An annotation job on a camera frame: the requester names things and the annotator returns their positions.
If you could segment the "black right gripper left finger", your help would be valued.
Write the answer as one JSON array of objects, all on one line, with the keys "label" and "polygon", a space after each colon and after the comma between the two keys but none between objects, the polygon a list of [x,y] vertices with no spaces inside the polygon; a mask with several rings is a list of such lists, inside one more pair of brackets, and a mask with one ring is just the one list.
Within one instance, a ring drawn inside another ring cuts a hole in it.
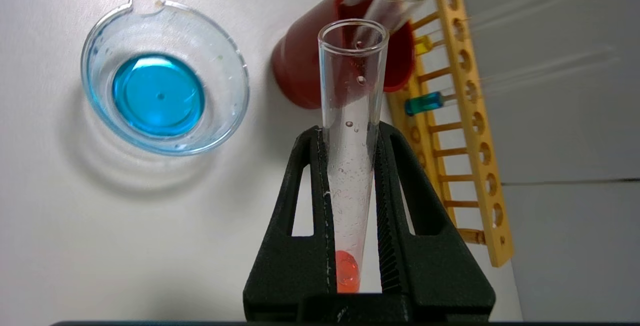
[{"label": "black right gripper left finger", "polygon": [[[243,290],[248,321],[325,322],[336,295],[335,228],[319,127],[295,140],[277,201]],[[310,169],[313,233],[294,236],[302,173]]]}]

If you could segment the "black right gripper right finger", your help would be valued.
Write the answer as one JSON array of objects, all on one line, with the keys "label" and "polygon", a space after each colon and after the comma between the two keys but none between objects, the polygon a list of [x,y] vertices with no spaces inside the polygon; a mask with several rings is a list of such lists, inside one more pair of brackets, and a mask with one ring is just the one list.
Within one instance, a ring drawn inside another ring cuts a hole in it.
[{"label": "black right gripper right finger", "polygon": [[380,123],[375,209],[379,322],[487,322],[496,294],[446,213],[409,142]]}]

